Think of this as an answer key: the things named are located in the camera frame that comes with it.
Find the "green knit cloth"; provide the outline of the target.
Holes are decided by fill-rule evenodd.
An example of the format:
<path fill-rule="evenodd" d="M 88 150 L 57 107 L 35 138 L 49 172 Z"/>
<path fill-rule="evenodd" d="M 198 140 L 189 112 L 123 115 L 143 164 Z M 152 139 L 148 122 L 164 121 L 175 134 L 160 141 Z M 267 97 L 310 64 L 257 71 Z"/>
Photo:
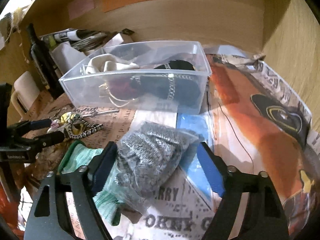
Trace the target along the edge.
<path fill-rule="evenodd" d="M 110 193 L 106 186 L 116 155 L 115 142 L 108 142 L 105 148 L 93 149 L 76 140 L 69 146 L 57 169 L 59 174 L 67 174 L 76 171 L 80 166 L 88 167 L 88 184 L 93 202 L 102 219 L 111 226 L 117 226 L 121 217 L 121 201 Z"/>

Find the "floral fabric scrunchie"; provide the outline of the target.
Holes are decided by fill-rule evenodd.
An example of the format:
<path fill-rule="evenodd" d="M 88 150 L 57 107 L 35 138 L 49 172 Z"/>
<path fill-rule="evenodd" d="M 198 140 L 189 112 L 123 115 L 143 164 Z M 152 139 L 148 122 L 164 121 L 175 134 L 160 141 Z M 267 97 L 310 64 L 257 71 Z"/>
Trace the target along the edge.
<path fill-rule="evenodd" d="M 78 113 L 67 112 L 52 121 L 47 133 L 62 132 L 65 137 L 80 140 L 103 129 L 103 124 L 87 122 Z"/>

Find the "grey knit item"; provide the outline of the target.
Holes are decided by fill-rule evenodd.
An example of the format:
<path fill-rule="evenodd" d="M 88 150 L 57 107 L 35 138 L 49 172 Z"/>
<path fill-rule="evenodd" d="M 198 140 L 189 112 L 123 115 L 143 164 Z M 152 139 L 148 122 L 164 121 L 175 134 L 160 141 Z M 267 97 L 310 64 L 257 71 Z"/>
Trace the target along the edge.
<path fill-rule="evenodd" d="M 199 135 L 189 129 L 143 122 L 117 142 L 110 191 L 145 214 L 153 194 L 171 177 L 182 155 L 199 140 Z"/>

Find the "beige cloth pouch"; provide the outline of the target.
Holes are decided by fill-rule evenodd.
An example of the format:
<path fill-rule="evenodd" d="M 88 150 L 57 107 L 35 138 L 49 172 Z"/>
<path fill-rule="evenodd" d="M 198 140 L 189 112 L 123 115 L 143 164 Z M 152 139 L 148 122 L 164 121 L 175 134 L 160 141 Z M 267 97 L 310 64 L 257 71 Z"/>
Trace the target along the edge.
<path fill-rule="evenodd" d="M 140 66 L 112 54 L 102 54 L 90 59 L 85 67 L 85 74 L 139 69 Z"/>

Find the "black pouch with chain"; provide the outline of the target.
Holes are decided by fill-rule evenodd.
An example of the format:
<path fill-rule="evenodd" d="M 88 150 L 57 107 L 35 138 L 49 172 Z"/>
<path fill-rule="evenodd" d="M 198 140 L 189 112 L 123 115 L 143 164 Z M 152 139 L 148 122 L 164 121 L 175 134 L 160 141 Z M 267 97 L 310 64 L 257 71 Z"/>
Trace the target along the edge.
<path fill-rule="evenodd" d="M 144 74 L 132 77 L 130 85 L 139 92 L 184 105 L 191 105 L 192 101 L 200 96 L 198 77 L 194 75 Z"/>

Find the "white mug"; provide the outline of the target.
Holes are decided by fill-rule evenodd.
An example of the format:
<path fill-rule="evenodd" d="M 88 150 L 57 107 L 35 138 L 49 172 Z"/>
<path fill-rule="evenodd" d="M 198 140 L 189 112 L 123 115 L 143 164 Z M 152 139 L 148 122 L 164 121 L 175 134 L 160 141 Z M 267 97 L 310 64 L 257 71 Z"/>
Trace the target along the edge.
<path fill-rule="evenodd" d="M 40 90 L 31 73 L 26 71 L 14 82 L 14 92 L 11 95 L 11 103 L 18 114 L 24 117 L 39 94 Z"/>

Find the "dark glass bottle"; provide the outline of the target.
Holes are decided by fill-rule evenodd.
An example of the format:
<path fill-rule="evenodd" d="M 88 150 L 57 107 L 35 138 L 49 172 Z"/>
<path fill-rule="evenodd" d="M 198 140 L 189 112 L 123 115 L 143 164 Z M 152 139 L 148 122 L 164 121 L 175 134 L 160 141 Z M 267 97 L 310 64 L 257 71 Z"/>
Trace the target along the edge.
<path fill-rule="evenodd" d="M 42 83 L 51 96 L 57 99 L 64 93 L 59 82 L 62 73 L 52 58 L 46 44 L 37 37 L 32 23 L 27 26 L 27 32 L 31 42 L 30 56 L 40 74 Z"/>

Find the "white plastic sheet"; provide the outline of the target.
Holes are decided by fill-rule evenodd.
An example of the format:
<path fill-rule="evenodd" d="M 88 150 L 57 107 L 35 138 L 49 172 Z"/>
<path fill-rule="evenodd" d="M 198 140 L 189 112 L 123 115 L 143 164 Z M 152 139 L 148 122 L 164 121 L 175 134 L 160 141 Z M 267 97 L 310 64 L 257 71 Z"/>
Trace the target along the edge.
<path fill-rule="evenodd" d="M 52 50 L 51 54 L 62 74 L 66 74 L 75 65 L 86 58 L 84 53 L 74 49 L 69 42 L 59 44 Z"/>

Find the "orange fox print cloth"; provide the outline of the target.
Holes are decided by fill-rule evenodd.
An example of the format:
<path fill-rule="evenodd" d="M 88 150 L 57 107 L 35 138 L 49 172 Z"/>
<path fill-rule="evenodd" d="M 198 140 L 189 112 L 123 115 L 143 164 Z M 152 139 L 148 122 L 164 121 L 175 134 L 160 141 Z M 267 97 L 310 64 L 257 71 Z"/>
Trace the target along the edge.
<path fill-rule="evenodd" d="M 291 239 L 319 239 L 319 134 L 298 94 L 259 55 L 207 55 L 214 150 L 245 173 L 265 171 Z"/>

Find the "stack of papers and books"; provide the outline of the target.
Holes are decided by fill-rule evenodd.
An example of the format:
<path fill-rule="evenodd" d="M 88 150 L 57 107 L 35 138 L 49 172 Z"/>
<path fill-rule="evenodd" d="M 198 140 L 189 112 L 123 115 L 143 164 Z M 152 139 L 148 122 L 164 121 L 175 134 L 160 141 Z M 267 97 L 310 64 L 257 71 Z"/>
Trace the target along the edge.
<path fill-rule="evenodd" d="M 85 52 L 103 46 L 118 34 L 130 37 L 134 33 L 134 31 L 127 28 L 121 31 L 96 31 L 69 28 L 40 36 L 39 39 L 46 44 L 49 50 L 53 50 L 61 43 L 69 42 L 72 48 L 80 52 Z"/>

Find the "blue plastic packet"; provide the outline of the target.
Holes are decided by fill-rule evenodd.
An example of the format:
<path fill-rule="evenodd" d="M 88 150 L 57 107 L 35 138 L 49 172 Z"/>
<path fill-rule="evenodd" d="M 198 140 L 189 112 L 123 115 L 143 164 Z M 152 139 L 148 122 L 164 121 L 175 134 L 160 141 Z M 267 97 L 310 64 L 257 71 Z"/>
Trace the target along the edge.
<path fill-rule="evenodd" d="M 176 127 L 191 130 L 199 136 L 182 155 L 180 168 L 185 172 L 188 181 L 205 200 L 212 199 L 212 190 L 197 157 L 197 147 L 201 142 L 212 148 L 214 144 L 212 120 L 208 113 L 200 115 L 178 114 Z"/>

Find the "clear plastic storage bin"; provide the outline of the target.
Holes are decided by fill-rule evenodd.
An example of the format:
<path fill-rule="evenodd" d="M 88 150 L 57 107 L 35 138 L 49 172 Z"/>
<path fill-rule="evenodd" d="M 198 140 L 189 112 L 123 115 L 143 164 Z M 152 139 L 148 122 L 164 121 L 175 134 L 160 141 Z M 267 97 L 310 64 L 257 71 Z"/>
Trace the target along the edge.
<path fill-rule="evenodd" d="M 98 49 L 60 84 L 75 107 L 199 114 L 211 73 L 199 42 L 146 41 Z"/>

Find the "pink paper label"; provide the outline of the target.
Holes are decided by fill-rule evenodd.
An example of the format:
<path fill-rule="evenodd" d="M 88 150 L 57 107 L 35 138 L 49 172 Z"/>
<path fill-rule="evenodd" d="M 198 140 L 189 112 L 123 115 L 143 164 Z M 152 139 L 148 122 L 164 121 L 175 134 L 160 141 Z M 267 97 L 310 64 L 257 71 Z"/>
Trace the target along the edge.
<path fill-rule="evenodd" d="M 94 0 L 74 0 L 68 4 L 69 19 L 73 20 L 95 8 Z"/>

